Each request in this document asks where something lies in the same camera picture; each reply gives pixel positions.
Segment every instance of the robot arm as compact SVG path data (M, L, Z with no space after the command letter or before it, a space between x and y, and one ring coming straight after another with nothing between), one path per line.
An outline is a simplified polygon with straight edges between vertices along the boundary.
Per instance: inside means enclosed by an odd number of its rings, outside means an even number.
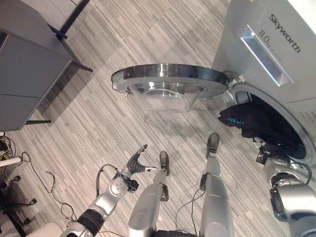
M108 216L115 209L118 201L127 193L133 193L138 188L136 180L131 180L134 173L151 171L156 167L143 166L138 162L140 154L147 148L142 146L128 161L126 167L116 173L103 194L98 195L87 210L73 222L61 237L91 237L96 236Z
M316 235L316 194L303 183L284 157L270 157L263 169L271 184L271 203L275 217L288 222L292 237Z

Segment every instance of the cabinet leg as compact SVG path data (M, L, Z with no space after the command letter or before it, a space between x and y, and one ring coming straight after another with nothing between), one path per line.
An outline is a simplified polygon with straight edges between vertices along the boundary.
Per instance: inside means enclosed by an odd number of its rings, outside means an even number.
M40 124L40 123L51 123L51 120L29 120L26 122L25 125Z

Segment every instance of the washing machine door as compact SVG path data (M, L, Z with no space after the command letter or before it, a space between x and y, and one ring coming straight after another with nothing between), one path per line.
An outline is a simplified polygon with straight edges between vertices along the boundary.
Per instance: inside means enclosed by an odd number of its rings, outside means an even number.
M219 71L183 64L147 64L112 75L113 89L135 95L145 111L187 112L201 97L228 89L229 78Z

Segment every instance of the electrical cable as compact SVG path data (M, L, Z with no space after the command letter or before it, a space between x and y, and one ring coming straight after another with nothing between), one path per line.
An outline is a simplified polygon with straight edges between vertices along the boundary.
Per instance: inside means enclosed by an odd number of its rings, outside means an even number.
M101 172L103 172L103 168L105 168L106 166L110 166L111 168L113 168L117 173L120 174L119 170L111 165L111 164L104 164L103 166L101 166L101 168L99 169L98 171L98 174L97 174L97 178L96 178L96 182L95 182L95 189L96 189L96 197L98 197L100 195L100 174Z
M6 151L4 151L3 153L0 154L0 156L3 156L3 155L5 155L5 154L10 150L10 147L9 147L8 142L7 142L5 139L0 139L0 141L3 141L4 144L5 144L6 147L7 147Z
M21 163L18 164L18 165L16 166L16 168L19 167L23 162L30 163L33 172L36 174L36 176L38 177L38 179L40 180L41 184L44 186L44 188L46 189L46 191L47 191L49 194L52 194L53 198L54 198L59 204L61 204L61 207L60 207L60 212L61 212L61 214L66 218L66 220L69 221L69 223L76 221L76 220L77 220L77 216L76 216L76 214L75 214L74 208L73 208L70 204L68 204L68 203L66 203L66 202L63 202L63 201L60 201L60 200L56 197L56 195L55 195L55 193L54 193L54 188L56 187L56 178L55 178L55 175L52 174L50 171L46 171L46 173L49 174L49 175L51 175L52 178L53 178L52 187L51 187L50 189L48 189L47 186L44 184L43 180L40 178L40 176L39 176L39 174L37 173L37 171L35 170L35 168L34 168L34 166L33 166L33 163L32 163L31 156L30 156L27 152L22 152L22 154L21 154L21 156L20 156L19 158L21 158ZM63 211L63 207L64 207L64 206L68 206L68 207L71 209L71 211L72 211L71 215L66 215L66 214L64 213L64 211Z
M301 165L301 166L303 166L303 167L307 170L307 172L308 172L308 179L307 179L307 181L306 181L306 184L308 185L308 184L310 183L310 180L312 179L312 176L313 176L313 171L312 171L312 169L311 169L307 164L297 162L297 161L295 161L295 160L293 160L293 159L291 159L291 161L292 161L291 164Z
M193 204L194 204L194 197L196 196L196 194L198 193L198 191L199 191L199 190L197 190L197 191L195 192L195 194L193 195L193 198L192 198L192 210L191 210L191 219L192 219L192 223L193 223L193 226L194 226L194 232L196 233L196 236L198 236L198 234L197 234L196 224L195 224L194 218L193 218Z
M112 234L117 235L117 236L120 236L120 237L126 237L126 236L122 236L122 235L117 234L117 233L112 232L112 231L99 231L99 233L112 233Z
M201 198L201 197L204 195L205 191L203 191L203 193L202 193L200 196L198 196L197 198L195 198L195 195L198 193L199 190L200 190L200 189L196 190L196 192L195 192L194 195L193 195L193 199L192 199L191 201L189 201L189 202L183 204L183 205L180 206L179 209L177 210L176 218L175 218L176 231L181 231L181 230L178 229L178 226L177 226L177 217L178 217L179 211L180 211L184 206L190 204L191 202L192 202L192 204L193 204L193 202L194 202L195 200ZM194 223L194 220L193 220L193 205L192 205L191 219L192 219L192 221L193 221L193 226L194 226L194 228L195 228L195 233L196 233L196 236L197 236L197 231L196 231L195 223Z

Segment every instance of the black cable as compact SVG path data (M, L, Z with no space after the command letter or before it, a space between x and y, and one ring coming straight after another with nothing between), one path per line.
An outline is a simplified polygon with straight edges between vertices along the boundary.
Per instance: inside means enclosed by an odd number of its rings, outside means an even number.
M195 192L194 195L193 195L193 198L192 198L192 210L191 210L191 219L192 219L192 223L193 223L193 226L194 226L194 232L196 233L196 236L198 236L198 234L197 234L196 224L195 224L194 218L193 218L193 204L194 204L194 197L196 196L196 194L198 193L198 191L199 191L199 189L196 190L196 192Z
M190 233L190 232L188 232L188 231L185 231L185 230L176 230L176 231L181 231L181 232L185 232L185 233L188 233L188 234L193 235L192 233Z
M117 235L117 236L120 236L120 237L125 237L125 236L122 236L122 235L120 235L120 234L114 233L114 232L112 232L112 231L100 231L99 233L112 233L112 234Z
M179 213L179 211L185 206L185 205L188 205L188 204L190 204L191 202L194 202L195 200L197 200L197 199L199 199L199 198L201 198L203 195L204 195L204 193L205 193L205 191L200 195L200 196L198 196L197 198L194 198L195 197L195 195L197 194L197 192L199 191L200 189L198 189L198 190L196 190L196 192L194 193L194 195L193 195L193 199L191 200L191 201L189 201L189 202L187 202L187 203L185 203L185 204L183 204L182 206L180 206L179 207L179 209L177 210L177 213L176 213L176 218L175 218L175 225L176 225L176 230L178 231L178 226L177 226L177 217L178 217L178 213Z
M5 174L5 171L6 171L6 168L7 168L7 166L4 168L4 171L3 171L3 173L2 174L0 174L0 177L2 177L2 176L4 176L4 174Z
M303 167L307 170L307 172L308 172L308 179L307 179L307 181L306 181L306 184L308 185L308 184L310 183L310 180L312 179L312 176L313 176L313 171L312 171L312 169L311 169L307 164L294 161L293 159L291 159L291 161L293 161L293 162L291 162L291 164L298 164L298 165L301 165L301 166L303 166Z
M100 174L101 172L103 172L103 168L106 167L106 166L110 166L111 168L113 168L117 173L120 174L119 170L111 165L111 164L104 164L103 166L101 166L101 168L99 169L98 171L98 174L97 174L97 178L96 178L96 182L95 182L95 189L96 189L96 196L98 197L100 195Z
M76 216L76 214L75 214L74 208L73 208L70 204L68 204L68 203L66 203L66 202L60 201L60 200L55 196L55 193L54 193L54 188L55 188L55 186L56 186L55 175L52 174L50 171L46 171L46 173L49 174L49 175L51 175L52 178L53 178L52 187L51 187L50 189L48 189L48 188L46 187L46 185L44 184L44 182L42 181L42 179L40 178L39 174L38 174L38 173L36 172L36 170L34 169L31 156L30 156L27 152L22 152L22 154L21 154L21 156L20 156L19 158L21 159L21 163L18 164L16 167L20 166L23 162L30 163L33 172L36 174L36 176L38 177L38 179L40 180L41 184L44 186L44 188L46 189L46 191L47 191L49 194L52 194L53 198L54 198L59 204L61 204L61 207L60 207L60 212L61 212L61 214L66 218L66 220L69 220L70 222L76 221L76 220L77 220L77 216ZM63 211L63 207L64 207L64 206L68 206L68 207L71 209L72 213L71 213L70 216L69 216L69 215L66 215L66 214L64 213L64 211Z

